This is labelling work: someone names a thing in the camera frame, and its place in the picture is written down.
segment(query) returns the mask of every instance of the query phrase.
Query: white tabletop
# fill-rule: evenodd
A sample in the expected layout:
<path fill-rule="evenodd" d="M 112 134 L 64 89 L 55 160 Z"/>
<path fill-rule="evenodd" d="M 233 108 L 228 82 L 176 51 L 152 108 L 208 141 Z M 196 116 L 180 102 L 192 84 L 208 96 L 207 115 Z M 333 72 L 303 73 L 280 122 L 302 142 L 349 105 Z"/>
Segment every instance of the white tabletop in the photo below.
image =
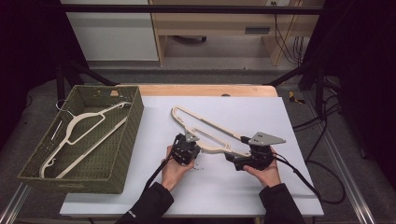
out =
<path fill-rule="evenodd" d="M 171 117 L 175 105 L 185 107 L 241 135 L 252 137 L 256 132 L 269 133 L 286 139 L 285 144 L 273 145 L 312 183 L 304 159 L 291 128 L 283 101 L 278 97 L 193 97 L 144 96 L 145 109 L 134 144 L 134 152 L 124 192 L 110 194 L 67 194 L 61 215 L 72 217 L 114 217 L 124 214 L 139 198 L 147 180 L 164 159 L 166 147 L 183 129 Z M 220 137 L 232 148 L 248 152 L 244 145 L 214 131 L 200 122 L 187 119 L 190 126 L 203 128 Z M 286 165 L 278 163 L 282 182 L 304 216 L 323 216 L 321 205 L 312 191 Z M 161 182 L 161 174 L 154 180 Z M 244 171 L 235 171 L 223 154 L 204 153 L 172 191 L 174 204 L 166 217 L 257 217 L 265 210 L 259 198 L 262 185 Z"/>

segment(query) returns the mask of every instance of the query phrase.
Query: table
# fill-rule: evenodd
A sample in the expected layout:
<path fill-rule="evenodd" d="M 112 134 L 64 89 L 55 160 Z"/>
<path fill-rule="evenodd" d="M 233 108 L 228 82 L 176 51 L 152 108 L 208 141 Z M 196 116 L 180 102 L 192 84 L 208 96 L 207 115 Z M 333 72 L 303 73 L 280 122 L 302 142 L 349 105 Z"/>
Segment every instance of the table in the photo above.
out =
<path fill-rule="evenodd" d="M 268 123 L 283 123 L 273 125 L 270 129 L 263 127 L 262 121 L 259 120 L 253 120 L 255 122 L 250 122 L 249 127 L 243 127 L 247 126 L 244 124 L 250 118 L 236 119 L 226 126 L 239 133 L 247 133 L 247 136 L 258 131 L 252 130 L 251 127 L 260 128 L 260 131 L 270 132 L 273 135 L 283 135 L 282 137 L 286 137 L 288 142 L 277 145 L 276 151 L 286 156 L 290 163 L 297 167 L 312 183 L 291 129 L 286 109 L 282 100 L 276 97 L 276 90 L 273 87 L 141 85 L 140 89 L 145 111 L 136 137 L 124 192 L 121 195 L 68 194 L 61 209 L 61 215 L 119 217 L 134 204 L 147 179 L 165 156 L 165 147 L 173 142 L 177 132 L 182 132 L 181 127 L 178 127 L 170 118 L 168 107 L 175 100 L 178 104 L 189 106 L 190 109 L 199 112 L 202 116 L 204 116 L 203 113 L 207 114 L 204 116 L 207 119 L 216 117 L 216 119 L 210 120 L 219 124 L 230 120 L 235 115 L 247 113 L 246 111 L 250 110 L 248 105 L 254 105 L 254 108 L 257 108 L 249 112 L 252 118 L 257 118 L 261 114 L 264 117 L 282 118 L 273 121 L 267 119 L 265 122 Z M 223 94 L 233 97 L 216 97 Z M 227 109 L 223 110 L 227 113 L 221 113 L 219 116 L 221 109 Z M 232 143 L 232 146 L 240 148 L 237 144 Z M 197 158 L 196 168 L 196 170 L 191 170 L 172 192 L 176 201 L 164 215 L 165 217 L 259 217 L 265 214 L 258 197 L 262 188 L 260 183 L 244 172 L 236 172 L 233 164 L 226 161 L 222 154 L 204 153 L 200 158 Z M 304 186 L 292 170 L 279 165 L 279 172 L 282 181 L 289 186 L 302 214 L 308 217 L 322 216 L 323 210 L 318 199 Z M 155 181 L 160 181 L 160 177 L 157 176 Z"/>

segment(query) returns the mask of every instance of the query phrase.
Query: hanger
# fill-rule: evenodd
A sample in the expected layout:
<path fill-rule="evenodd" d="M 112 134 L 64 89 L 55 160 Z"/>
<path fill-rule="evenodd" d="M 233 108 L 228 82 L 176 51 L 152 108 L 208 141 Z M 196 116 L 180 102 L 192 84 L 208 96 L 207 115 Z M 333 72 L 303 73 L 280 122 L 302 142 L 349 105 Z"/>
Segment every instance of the hanger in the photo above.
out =
<path fill-rule="evenodd" d="M 110 111 L 110 110 L 113 110 L 113 109 L 115 109 L 115 108 L 124 108 L 126 105 L 131 105 L 131 103 L 130 103 L 130 102 L 120 102 L 120 103 L 118 103 L 118 104 L 116 104 L 116 105 L 113 105 L 113 106 L 111 106 L 111 107 L 109 107 L 109 108 L 106 108 L 106 109 L 104 109 L 104 110 L 102 110 L 102 111 L 99 111 L 99 112 L 83 113 L 83 114 L 80 114 L 80 115 L 78 115 L 78 116 L 74 116 L 72 113 L 70 113 L 69 111 L 67 111 L 67 112 L 69 112 L 70 115 L 73 116 L 73 119 L 70 120 L 69 124 L 67 125 L 67 128 L 66 128 L 66 136 L 64 137 L 64 140 L 62 140 L 62 142 L 55 148 L 55 150 L 49 155 L 49 157 L 48 157 L 48 158 L 44 161 L 44 163 L 41 165 L 39 176 L 40 176 L 41 178 L 45 178 L 45 170 L 47 169 L 47 167 L 50 167 L 50 166 L 53 165 L 53 163 L 55 163 L 55 160 L 56 160 L 56 159 L 55 159 L 54 157 L 58 154 L 58 152 L 62 149 L 62 147 L 63 147 L 65 144 L 74 145 L 75 143 L 77 143 L 79 140 L 81 140 L 83 137 L 85 137 L 85 135 L 87 135 L 88 133 L 90 133 L 94 128 L 96 128 L 100 123 L 102 123 L 102 122 L 106 119 L 106 116 L 105 116 L 105 113 L 106 113 L 106 112 L 108 112 L 108 111 Z M 70 137 L 71 133 L 73 132 L 73 129 L 74 129 L 74 127 L 77 125 L 77 123 L 79 123 L 79 122 L 82 121 L 83 119 L 92 118 L 92 117 L 95 117 L 95 116 L 101 116 L 102 118 L 101 118 L 96 124 L 94 124 L 87 132 L 85 132 L 84 134 L 82 134 L 78 139 L 76 139 L 76 140 L 73 141 L 73 142 L 69 141 L 69 137 Z M 125 120 L 126 120 L 126 118 L 124 118 L 122 121 L 120 121 L 112 130 L 110 130 L 109 133 L 105 134 L 97 143 L 95 143 L 95 144 L 93 145 L 93 147 L 90 147 L 90 149 L 87 150 L 83 155 L 86 156 L 86 155 L 88 155 L 88 153 L 90 153 L 91 151 L 93 151 L 100 143 L 102 143 L 107 137 L 109 137 L 112 133 L 114 133 L 114 132 L 121 126 L 121 124 L 125 122 Z M 72 164 L 74 164 L 73 167 L 76 166 L 76 165 L 78 164 L 78 162 L 77 162 L 77 163 L 76 163 L 76 161 L 73 162 L 73 163 L 72 163 Z"/>
<path fill-rule="evenodd" d="M 241 141 L 242 143 L 246 143 L 247 144 L 248 142 L 246 142 L 246 141 L 253 141 L 256 138 L 253 138 L 253 140 L 248 140 L 250 138 L 247 138 L 245 136 L 242 136 L 239 133 L 236 133 L 236 132 L 233 132 L 233 131 L 228 130 L 226 128 L 223 128 L 220 125 L 218 125 L 218 124 L 216 124 L 214 122 L 211 122 L 208 119 L 205 119 L 205 118 L 199 116 L 198 114 L 195 114 L 195 113 L 191 112 L 190 110 L 188 110 L 186 108 L 183 108 L 183 107 L 180 107 L 180 106 L 174 106 L 172 108 L 172 111 L 171 111 L 172 118 L 178 124 L 180 124 L 183 127 L 183 129 L 185 130 L 185 135 L 186 135 L 187 142 L 195 141 L 196 144 L 203 151 L 208 152 L 208 153 L 223 153 L 223 152 L 226 152 L 226 153 L 230 153 L 230 154 L 232 154 L 232 155 L 234 155 L 236 157 L 249 157 L 250 156 L 250 153 L 240 153 L 240 152 L 237 152 L 237 151 L 231 149 L 231 145 L 230 144 L 220 140 L 216 136 L 213 136 L 213 135 L 211 135 L 211 134 L 209 134 L 209 133 L 207 133 L 207 132 L 205 132 L 203 130 L 200 130 L 198 128 L 188 126 L 183 121 L 183 119 L 180 116 L 177 115 L 177 111 L 178 110 L 181 110 L 184 113 L 186 113 L 186 114 L 188 114 L 188 115 L 190 115 L 190 116 L 202 121 L 203 123 L 205 123 L 205 124 L 207 124 L 207 125 L 209 125 L 209 126 L 211 126 L 213 128 L 216 128 L 217 130 L 219 130 L 219 131 L 221 131 L 223 133 L 226 133 L 226 134 L 230 135 L 231 137 Z M 205 136 L 210 137 L 214 141 L 220 143 L 222 145 L 222 147 L 214 147 L 214 146 L 210 146 L 208 144 L 205 144 L 201 139 L 199 139 L 199 137 L 197 137 L 195 135 L 196 133 L 202 133 Z M 272 135 L 267 134 L 267 133 L 259 133 L 259 134 L 260 134 L 261 140 L 263 141 L 262 145 L 264 145 L 264 146 L 269 146 L 269 145 L 273 145 L 273 144 L 279 144 L 279 143 L 285 143 L 286 142 L 282 138 L 278 138 L 278 137 L 272 136 Z"/>

